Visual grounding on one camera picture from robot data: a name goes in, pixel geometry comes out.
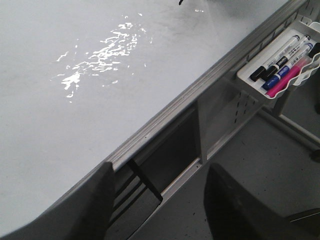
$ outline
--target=whiteboard desk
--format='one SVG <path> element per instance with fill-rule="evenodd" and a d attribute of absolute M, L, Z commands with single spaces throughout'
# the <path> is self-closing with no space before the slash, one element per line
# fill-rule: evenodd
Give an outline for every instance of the whiteboard desk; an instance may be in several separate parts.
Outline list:
<path fill-rule="evenodd" d="M 0 236 L 107 156 L 123 165 L 172 116 L 138 130 L 285 3 L 1 1 Z"/>

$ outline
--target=metal bar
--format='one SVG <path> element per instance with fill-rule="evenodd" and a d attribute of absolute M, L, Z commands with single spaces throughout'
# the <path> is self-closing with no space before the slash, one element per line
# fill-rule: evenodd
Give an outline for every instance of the metal bar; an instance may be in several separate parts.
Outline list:
<path fill-rule="evenodd" d="M 291 96 L 291 93 L 291 91 L 285 91 L 285 93 L 276 101 L 272 110 L 272 114 L 274 116 L 282 115 L 282 112 L 285 108 L 287 101 L 289 100 L 289 97 Z"/>
<path fill-rule="evenodd" d="M 316 137 L 317 140 L 314 141 L 306 137 L 306 135 L 299 131 L 298 128 L 294 128 L 293 125 L 290 125 L 292 122 L 289 124 L 289 122 L 285 121 L 283 118 L 273 116 L 271 112 L 265 108 L 259 111 L 258 114 L 311 151 L 319 149 L 319 139 Z"/>

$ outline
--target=white plastic tray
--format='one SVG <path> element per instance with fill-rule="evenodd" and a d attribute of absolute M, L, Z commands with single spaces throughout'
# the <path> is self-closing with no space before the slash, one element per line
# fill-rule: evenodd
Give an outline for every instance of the white plastic tray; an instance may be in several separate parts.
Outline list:
<path fill-rule="evenodd" d="M 252 60 L 250 60 L 243 68 L 237 72 L 237 80 L 239 84 L 249 94 L 253 95 L 260 101 L 266 102 L 280 97 L 287 89 L 293 91 L 296 87 L 303 84 L 315 71 L 320 67 L 320 53 L 316 54 L 312 62 L 301 69 L 298 76 L 292 78 L 287 84 L 286 88 L 279 91 L 274 97 L 266 95 L 266 90 L 262 88 L 265 83 L 261 78 L 257 81 L 252 81 L 250 75 L 260 67 L 266 60 L 268 60 L 286 41 L 293 35 L 310 35 L 315 42 L 320 42 L 320 25 L 313 22 L 306 25 L 301 21 L 294 21 L 286 30 L 283 31 L 277 38 L 275 38 L 269 45 L 267 45 L 260 53 L 258 53 Z"/>

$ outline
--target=gray floor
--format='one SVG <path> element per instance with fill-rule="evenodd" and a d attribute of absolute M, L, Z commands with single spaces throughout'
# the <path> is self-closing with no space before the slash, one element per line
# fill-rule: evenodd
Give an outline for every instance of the gray floor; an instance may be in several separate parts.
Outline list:
<path fill-rule="evenodd" d="M 320 115 L 313 109 L 317 78 L 298 89 L 285 110 L 315 134 L 320 128 Z M 255 116 L 211 161 L 220 163 L 279 215 L 288 216 L 320 207 L 320 163 L 311 161 L 309 154 L 301 144 Z M 132 239 L 212 239 L 203 208 L 208 167 L 197 172 Z"/>

